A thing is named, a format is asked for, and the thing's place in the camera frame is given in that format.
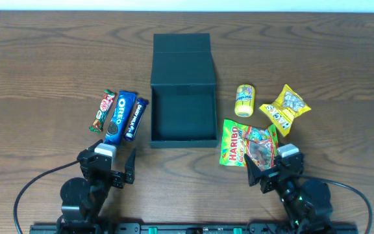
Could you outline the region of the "green Haribo gummy bag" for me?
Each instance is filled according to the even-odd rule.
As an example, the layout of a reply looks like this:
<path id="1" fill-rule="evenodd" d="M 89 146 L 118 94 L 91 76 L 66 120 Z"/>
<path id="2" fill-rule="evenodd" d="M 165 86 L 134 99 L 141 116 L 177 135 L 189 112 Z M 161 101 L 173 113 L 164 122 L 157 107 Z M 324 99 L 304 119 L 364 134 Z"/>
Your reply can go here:
<path id="1" fill-rule="evenodd" d="M 277 130 L 273 124 L 261 129 L 225 119 L 219 163 L 246 166 L 245 155 L 248 155 L 261 171 L 267 170 L 274 165 L 277 146 Z"/>

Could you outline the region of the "yellow Mentos bottle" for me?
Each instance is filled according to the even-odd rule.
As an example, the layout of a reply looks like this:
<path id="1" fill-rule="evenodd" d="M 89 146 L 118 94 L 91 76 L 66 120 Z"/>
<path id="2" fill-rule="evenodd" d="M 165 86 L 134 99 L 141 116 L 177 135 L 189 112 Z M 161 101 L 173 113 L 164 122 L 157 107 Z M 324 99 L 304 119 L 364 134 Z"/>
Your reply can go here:
<path id="1" fill-rule="evenodd" d="M 241 84 L 236 90 L 234 111 L 237 116 L 250 117 L 254 112 L 255 88 L 249 84 Z"/>

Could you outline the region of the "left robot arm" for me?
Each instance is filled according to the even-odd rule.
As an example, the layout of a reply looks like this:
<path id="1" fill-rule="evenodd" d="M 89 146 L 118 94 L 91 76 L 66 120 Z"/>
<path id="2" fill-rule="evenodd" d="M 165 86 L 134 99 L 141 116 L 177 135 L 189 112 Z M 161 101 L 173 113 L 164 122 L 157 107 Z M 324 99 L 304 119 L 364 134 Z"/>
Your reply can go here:
<path id="1" fill-rule="evenodd" d="M 59 233 L 102 233 L 107 229 L 98 216 L 110 189 L 122 189 L 135 180 L 136 150 L 127 159 L 124 172 L 112 170 L 115 157 L 116 147 L 102 140 L 78 154 L 83 176 L 66 181 L 60 190 L 64 223 L 58 222 Z"/>

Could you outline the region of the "yellow Hacks candy bag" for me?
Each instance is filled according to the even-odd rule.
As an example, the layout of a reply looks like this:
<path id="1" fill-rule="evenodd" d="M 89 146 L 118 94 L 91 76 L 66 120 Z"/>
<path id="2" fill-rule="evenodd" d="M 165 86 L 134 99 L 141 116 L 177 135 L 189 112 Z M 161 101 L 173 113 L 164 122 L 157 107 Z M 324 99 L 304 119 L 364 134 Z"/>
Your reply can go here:
<path id="1" fill-rule="evenodd" d="M 303 98 L 287 84 L 273 103 L 262 104 L 259 109 L 271 120 L 283 137 L 289 134 L 297 117 L 311 110 Z"/>

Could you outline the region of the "purple Dairy Milk bar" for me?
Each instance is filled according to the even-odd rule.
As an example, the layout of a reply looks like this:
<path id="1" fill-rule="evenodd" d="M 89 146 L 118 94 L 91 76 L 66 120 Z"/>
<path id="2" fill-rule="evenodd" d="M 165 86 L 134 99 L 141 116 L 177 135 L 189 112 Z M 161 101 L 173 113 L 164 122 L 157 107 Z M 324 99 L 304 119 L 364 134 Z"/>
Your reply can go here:
<path id="1" fill-rule="evenodd" d="M 135 139 L 136 132 L 139 128 L 141 119 L 143 117 L 143 114 L 148 104 L 149 104 L 149 101 L 147 99 L 143 99 L 143 98 L 137 99 L 136 109 L 134 111 L 134 114 L 132 115 L 132 119 L 129 123 L 128 129 L 126 133 L 124 134 L 124 139 L 126 141 L 131 142 Z"/>

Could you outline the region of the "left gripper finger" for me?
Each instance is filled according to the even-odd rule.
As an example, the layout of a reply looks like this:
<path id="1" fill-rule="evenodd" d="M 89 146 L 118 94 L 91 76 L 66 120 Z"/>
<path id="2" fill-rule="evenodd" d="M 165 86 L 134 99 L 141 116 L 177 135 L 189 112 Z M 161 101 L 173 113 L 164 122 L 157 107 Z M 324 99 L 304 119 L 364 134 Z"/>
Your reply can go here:
<path id="1" fill-rule="evenodd" d="M 96 147 L 98 147 L 99 144 L 103 143 L 102 139 L 99 139 L 95 144 L 92 146 L 88 147 L 88 151 L 94 151 Z"/>
<path id="2" fill-rule="evenodd" d="M 134 148 L 125 163 L 125 173 L 126 174 L 134 174 L 134 163 L 136 158 L 136 148 Z"/>

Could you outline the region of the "blue Oreo cookie pack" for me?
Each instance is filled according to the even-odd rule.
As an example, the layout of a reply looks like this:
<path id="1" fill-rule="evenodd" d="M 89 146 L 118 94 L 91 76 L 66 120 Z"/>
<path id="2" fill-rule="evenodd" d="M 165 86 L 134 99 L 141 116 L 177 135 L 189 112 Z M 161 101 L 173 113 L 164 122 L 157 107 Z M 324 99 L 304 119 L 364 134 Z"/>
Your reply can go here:
<path id="1" fill-rule="evenodd" d="M 106 132 L 105 144 L 116 146 L 120 144 L 136 96 L 134 92 L 124 90 L 119 92 L 116 108 Z"/>

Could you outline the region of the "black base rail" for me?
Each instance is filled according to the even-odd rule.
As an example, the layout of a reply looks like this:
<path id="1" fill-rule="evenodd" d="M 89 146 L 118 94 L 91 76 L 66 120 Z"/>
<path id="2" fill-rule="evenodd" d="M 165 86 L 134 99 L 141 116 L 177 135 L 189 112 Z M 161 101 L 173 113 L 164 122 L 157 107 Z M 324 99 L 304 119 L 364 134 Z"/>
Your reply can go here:
<path id="1" fill-rule="evenodd" d="M 77 227 L 64 223 L 35 224 L 30 234 L 55 233 L 108 233 L 108 234 L 268 234 L 268 233 L 310 233 L 309 230 L 292 229 L 278 223 L 241 224 L 139 224 L 120 223 L 108 226 Z"/>

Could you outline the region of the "dark green open box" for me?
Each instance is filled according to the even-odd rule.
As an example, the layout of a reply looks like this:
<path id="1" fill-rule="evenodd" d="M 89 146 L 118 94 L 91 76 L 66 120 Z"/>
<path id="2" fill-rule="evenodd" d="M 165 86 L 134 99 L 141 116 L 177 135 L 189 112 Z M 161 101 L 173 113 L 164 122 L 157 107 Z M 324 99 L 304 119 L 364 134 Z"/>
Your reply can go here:
<path id="1" fill-rule="evenodd" d="M 151 69 L 151 146 L 218 144 L 216 74 L 210 35 L 155 34 Z"/>

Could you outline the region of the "red green KitKat bar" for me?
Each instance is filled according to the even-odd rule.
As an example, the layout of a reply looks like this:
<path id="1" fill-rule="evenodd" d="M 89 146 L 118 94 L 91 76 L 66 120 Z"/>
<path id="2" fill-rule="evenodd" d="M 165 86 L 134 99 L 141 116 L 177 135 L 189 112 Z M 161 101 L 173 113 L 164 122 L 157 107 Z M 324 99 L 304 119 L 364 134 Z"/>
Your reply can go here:
<path id="1" fill-rule="evenodd" d="M 106 117 L 108 116 L 108 113 L 113 105 L 115 96 L 115 92 L 105 89 L 103 98 L 99 106 L 99 110 L 97 111 L 97 114 L 95 116 L 95 120 L 93 121 L 93 124 L 89 126 L 90 131 L 96 133 L 101 133 L 103 131 L 103 126 L 106 121 Z"/>

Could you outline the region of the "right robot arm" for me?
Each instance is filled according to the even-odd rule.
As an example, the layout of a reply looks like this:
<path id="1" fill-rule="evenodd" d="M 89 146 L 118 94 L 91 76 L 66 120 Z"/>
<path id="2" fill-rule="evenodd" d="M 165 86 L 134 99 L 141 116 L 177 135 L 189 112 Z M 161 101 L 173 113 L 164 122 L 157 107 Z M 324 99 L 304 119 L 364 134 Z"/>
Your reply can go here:
<path id="1" fill-rule="evenodd" d="M 283 204 L 288 221 L 277 224 L 275 233 L 334 233 L 330 222 L 330 190 L 324 182 L 309 179 L 300 184 L 304 155 L 293 144 L 277 149 L 273 166 L 261 170 L 252 158 L 244 155 L 248 181 L 259 184 L 262 193 L 275 191 Z"/>

